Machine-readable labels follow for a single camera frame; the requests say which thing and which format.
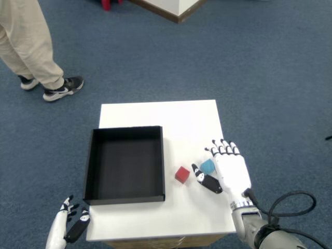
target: red object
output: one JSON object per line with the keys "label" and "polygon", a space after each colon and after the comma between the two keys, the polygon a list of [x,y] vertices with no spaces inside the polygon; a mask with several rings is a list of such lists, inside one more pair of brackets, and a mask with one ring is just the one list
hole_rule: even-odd
{"label": "red object", "polygon": [[185,181],[189,177],[189,174],[190,172],[181,166],[179,170],[175,173],[175,179],[177,179],[181,183],[185,183]]}
{"label": "red object", "polygon": [[109,11],[110,10],[110,0],[102,0],[102,5],[104,10]]}

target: sneaker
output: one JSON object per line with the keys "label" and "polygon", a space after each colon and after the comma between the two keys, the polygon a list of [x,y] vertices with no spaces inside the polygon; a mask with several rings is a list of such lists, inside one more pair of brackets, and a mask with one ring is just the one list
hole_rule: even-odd
{"label": "sneaker", "polygon": [[35,86],[39,84],[38,80],[36,80],[35,78],[26,79],[21,75],[19,75],[19,78],[21,79],[21,88],[25,91],[32,90]]}
{"label": "sneaker", "polygon": [[73,95],[82,88],[84,80],[80,76],[64,79],[62,87],[51,90],[45,89],[43,99],[46,101],[54,101],[65,97],[66,95]]}

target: cable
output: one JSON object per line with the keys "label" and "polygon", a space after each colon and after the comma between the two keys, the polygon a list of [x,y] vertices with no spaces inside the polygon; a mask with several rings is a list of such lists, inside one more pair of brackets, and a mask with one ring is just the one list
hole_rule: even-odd
{"label": "cable", "polygon": [[[324,243],[322,243],[321,241],[319,241],[318,239],[316,239],[315,237],[311,236],[310,234],[307,234],[305,232],[299,231],[299,230],[295,230],[295,229],[288,229],[288,228],[280,228],[280,226],[278,225],[279,222],[279,217],[293,217],[293,216],[299,216],[299,215],[303,215],[303,214],[307,214],[310,213],[317,204],[317,200],[316,197],[307,191],[292,191],[289,193],[286,193],[285,195],[282,195],[281,197],[279,197],[278,199],[276,199],[276,201],[272,204],[270,210],[267,212],[266,210],[262,209],[261,206],[258,204],[258,201],[254,195],[254,192],[252,189],[248,188],[245,190],[245,192],[243,193],[246,197],[249,197],[251,199],[251,201],[253,202],[253,204],[264,214],[268,215],[268,225],[270,227],[275,228],[275,230],[281,230],[281,231],[285,231],[285,232],[289,232],[289,233],[296,233],[298,235],[304,236],[314,242],[316,242],[318,245],[320,245],[322,248],[324,249],[329,249]],[[294,196],[294,195],[306,195],[309,196],[312,199],[312,205],[303,211],[297,212],[297,213],[274,213],[273,210],[275,209],[275,207],[282,202],[283,200],[285,200],[287,197],[289,196]]]}

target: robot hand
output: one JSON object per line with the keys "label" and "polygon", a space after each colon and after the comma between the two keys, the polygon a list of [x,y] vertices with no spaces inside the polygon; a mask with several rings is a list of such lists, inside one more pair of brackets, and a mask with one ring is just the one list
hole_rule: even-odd
{"label": "robot hand", "polygon": [[70,205],[73,196],[69,196],[61,205],[58,211],[51,230],[48,234],[46,249],[65,249],[67,243],[74,243],[90,223],[89,212],[83,208],[80,219],[73,225],[73,227],[66,233],[67,223],[71,221],[72,216],[76,214],[74,209],[78,208],[79,204]]}
{"label": "robot hand", "polygon": [[[215,161],[215,169],[221,189],[228,194],[228,199],[232,209],[237,205],[249,205],[248,198],[243,196],[243,192],[251,188],[251,181],[248,174],[244,158],[241,156],[235,143],[228,144],[225,140],[212,140],[213,146],[205,148],[210,151]],[[205,175],[195,164],[192,169],[197,177],[197,181],[215,193],[218,185],[216,179]]]}

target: black tray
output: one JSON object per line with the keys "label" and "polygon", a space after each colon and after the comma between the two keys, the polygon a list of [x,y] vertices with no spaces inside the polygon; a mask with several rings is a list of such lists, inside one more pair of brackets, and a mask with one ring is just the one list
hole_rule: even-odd
{"label": "black tray", "polygon": [[87,204],[164,200],[162,127],[92,130],[84,185]]}

